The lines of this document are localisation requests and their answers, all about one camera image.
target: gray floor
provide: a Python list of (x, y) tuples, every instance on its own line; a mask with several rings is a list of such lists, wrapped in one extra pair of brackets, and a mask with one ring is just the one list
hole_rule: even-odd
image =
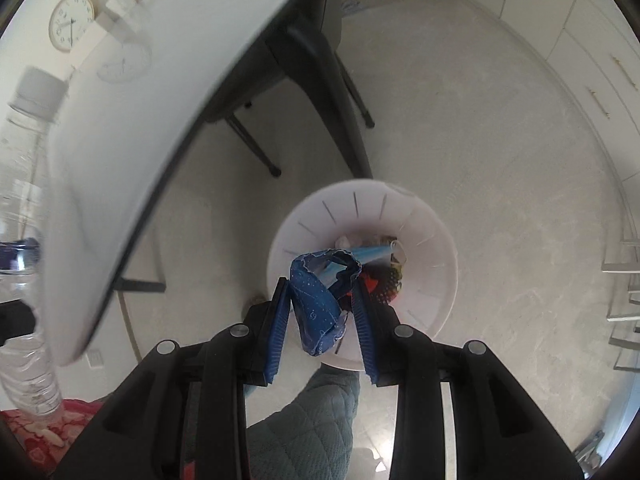
[[(623, 215), (586, 120), (542, 62), (465, 0), (358, 12), (344, 20), (339, 51), (376, 119), (363, 128), (375, 176), (417, 193), (456, 241), (460, 285), (438, 340), (487, 342), (577, 445), (621, 380), (605, 319), (614, 282), (599, 268)], [(164, 337), (189, 344), (238, 321), (264, 291), (287, 212), (350, 176), (291, 83), (239, 115), (284, 174), (270, 178), (224, 124), (203, 129), (129, 268), (154, 277), (156, 245), (168, 283), (163, 296), (127, 295), (143, 353)], [(249, 422), (289, 402), (316, 366), (289, 338), (275, 384), (248, 401)], [(366, 468), (378, 456), (390, 464), (394, 397), (363, 388), (352, 478), (388, 474)]]

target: gold drawer handle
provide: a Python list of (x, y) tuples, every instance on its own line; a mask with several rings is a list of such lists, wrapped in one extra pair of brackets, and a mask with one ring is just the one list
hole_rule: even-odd
[(595, 90), (591, 90), (591, 88), (589, 88), (589, 87), (587, 87), (587, 90), (593, 96), (593, 100), (596, 101), (596, 104), (598, 105), (598, 107), (600, 108), (602, 113), (606, 116), (607, 119), (610, 119), (611, 118), (611, 114), (609, 112), (607, 112), (607, 110), (606, 110), (606, 108), (604, 106), (602, 106), (602, 103), (599, 101), (598, 95), (596, 94)]
[(613, 61), (616, 62), (616, 65), (618, 65), (620, 67), (620, 70), (622, 70), (622, 73), (625, 75), (626, 80), (629, 81), (629, 84), (636, 89), (636, 91), (638, 91), (638, 85), (636, 83), (634, 83), (634, 80), (631, 79), (631, 76), (629, 75), (629, 72), (627, 72), (625, 70), (625, 67), (622, 65), (622, 61), (620, 61), (616, 56), (611, 56), (613, 58)]

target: clear plastic bottle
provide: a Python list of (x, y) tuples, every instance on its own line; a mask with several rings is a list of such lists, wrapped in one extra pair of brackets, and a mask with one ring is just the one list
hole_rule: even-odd
[(34, 420), (55, 416), (62, 403), (40, 322), (38, 263), (47, 211), (46, 135), (65, 93), (65, 82), (28, 67), (0, 126), (0, 308), (20, 299), (36, 317), (32, 334), (0, 347), (0, 382)]

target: trash can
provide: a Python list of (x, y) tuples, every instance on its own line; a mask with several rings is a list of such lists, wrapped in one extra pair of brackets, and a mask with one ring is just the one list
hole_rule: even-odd
[[(376, 180), (348, 180), (316, 191), (287, 216), (267, 264), (267, 288), (289, 277), (300, 254), (333, 248), (336, 240), (392, 236), (404, 251), (402, 287), (391, 301), (400, 322), (433, 338), (443, 327), (458, 288), (457, 251), (436, 213), (413, 193)], [(319, 359), (333, 367), (364, 370), (350, 316), (344, 337)]]

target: person's leg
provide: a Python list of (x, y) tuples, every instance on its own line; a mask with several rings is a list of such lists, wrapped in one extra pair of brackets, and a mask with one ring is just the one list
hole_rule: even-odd
[(344, 480), (358, 409), (357, 372), (321, 365), (280, 412), (247, 429), (255, 480)]

